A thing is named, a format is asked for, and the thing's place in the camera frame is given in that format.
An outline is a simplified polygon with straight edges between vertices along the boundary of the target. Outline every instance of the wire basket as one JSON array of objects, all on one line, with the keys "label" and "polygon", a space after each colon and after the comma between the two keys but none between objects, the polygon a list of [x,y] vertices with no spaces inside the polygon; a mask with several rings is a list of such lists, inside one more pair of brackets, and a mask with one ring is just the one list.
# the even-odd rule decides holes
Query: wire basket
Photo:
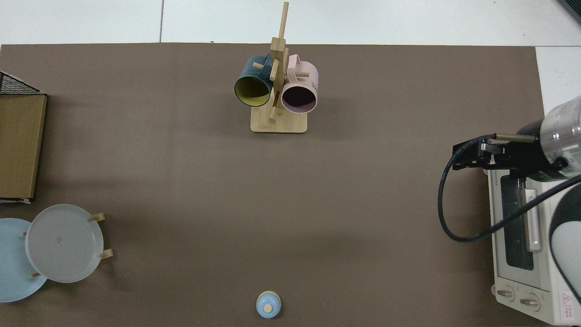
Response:
[{"label": "wire basket", "polygon": [[4,94],[36,95],[43,93],[12,75],[0,72],[0,95]]}]

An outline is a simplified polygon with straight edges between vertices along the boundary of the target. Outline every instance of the mug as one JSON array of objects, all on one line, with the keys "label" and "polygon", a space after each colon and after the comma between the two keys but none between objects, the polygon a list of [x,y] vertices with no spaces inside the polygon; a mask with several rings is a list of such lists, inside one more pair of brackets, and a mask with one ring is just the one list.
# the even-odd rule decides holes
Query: mug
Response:
[{"label": "mug", "polygon": [[319,83],[317,68],[310,62],[301,61],[299,55],[292,55],[286,75],[288,81],[282,87],[282,105],[294,113],[308,113],[315,109]]},{"label": "mug", "polygon": [[244,65],[240,77],[234,84],[234,93],[243,104],[262,106],[268,102],[272,91],[270,54],[253,56]]}]

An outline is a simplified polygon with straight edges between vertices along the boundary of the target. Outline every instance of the oven handle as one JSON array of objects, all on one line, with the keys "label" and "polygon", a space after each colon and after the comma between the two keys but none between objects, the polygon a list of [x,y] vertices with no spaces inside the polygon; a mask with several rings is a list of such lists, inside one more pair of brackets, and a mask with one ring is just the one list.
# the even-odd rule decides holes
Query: oven handle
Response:
[{"label": "oven handle", "polygon": [[[521,190],[523,202],[529,203],[537,197],[537,191],[531,189]],[[539,212],[538,207],[533,207],[531,210],[523,214],[525,218],[525,234],[526,234],[526,249],[530,252],[541,252],[543,245],[541,244],[541,235],[539,230]]]}]

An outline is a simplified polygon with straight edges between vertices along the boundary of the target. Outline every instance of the warning label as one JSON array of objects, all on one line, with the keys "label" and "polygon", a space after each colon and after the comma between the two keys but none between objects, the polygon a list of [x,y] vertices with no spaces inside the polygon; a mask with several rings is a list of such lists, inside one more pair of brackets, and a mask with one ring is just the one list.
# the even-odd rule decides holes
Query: warning label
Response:
[{"label": "warning label", "polygon": [[561,292],[561,319],[563,320],[573,320],[573,305],[571,303],[571,298],[573,293],[571,292]]}]

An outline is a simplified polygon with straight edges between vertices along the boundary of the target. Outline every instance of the black cable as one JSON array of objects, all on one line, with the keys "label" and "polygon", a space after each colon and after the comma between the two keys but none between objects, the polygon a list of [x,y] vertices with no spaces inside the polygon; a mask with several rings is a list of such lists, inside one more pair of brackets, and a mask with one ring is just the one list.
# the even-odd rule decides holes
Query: black cable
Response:
[{"label": "black cable", "polygon": [[490,134],[490,135],[484,135],[484,136],[480,136],[477,138],[473,138],[472,140],[469,140],[466,143],[464,143],[460,148],[458,148],[458,150],[456,150],[456,152],[454,152],[454,154],[452,155],[452,157],[448,161],[448,164],[446,164],[446,167],[444,168],[444,172],[442,173],[442,178],[440,179],[440,186],[438,187],[438,192],[437,192],[437,212],[438,212],[438,217],[440,218],[440,224],[442,226],[442,229],[454,241],[462,242],[462,243],[469,243],[469,242],[483,240],[483,239],[489,237],[490,235],[492,235],[494,232],[503,228],[504,226],[506,226],[507,224],[509,224],[513,220],[515,220],[516,218],[519,218],[525,212],[536,207],[544,200],[552,197],[553,195],[559,193],[560,191],[567,189],[568,187],[571,187],[571,186],[581,182],[581,175],[575,176],[575,177],[547,190],[543,194],[537,196],[531,202],[523,205],[522,207],[518,208],[515,212],[506,216],[503,220],[501,220],[501,221],[497,222],[496,224],[494,224],[493,226],[491,226],[488,230],[485,230],[484,232],[477,234],[477,235],[474,235],[472,237],[457,236],[456,234],[452,233],[452,231],[446,225],[446,221],[444,220],[444,212],[443,212],[443,208],[442,208],[442,198],[443,198],[443,194],[444,194],[444,184],[446,183],[446,178],[448,177],[448,173],[449,173],[452,165],[454,165],[454,163],[456,162],[458,157],[464,151],[466,151],[467,148],[469,148],[470,146],[472,146],[476,143],[480,143],[482,141],[487,141],[487,140],[494,139],[494,138],[496,138],[496,134]]}]

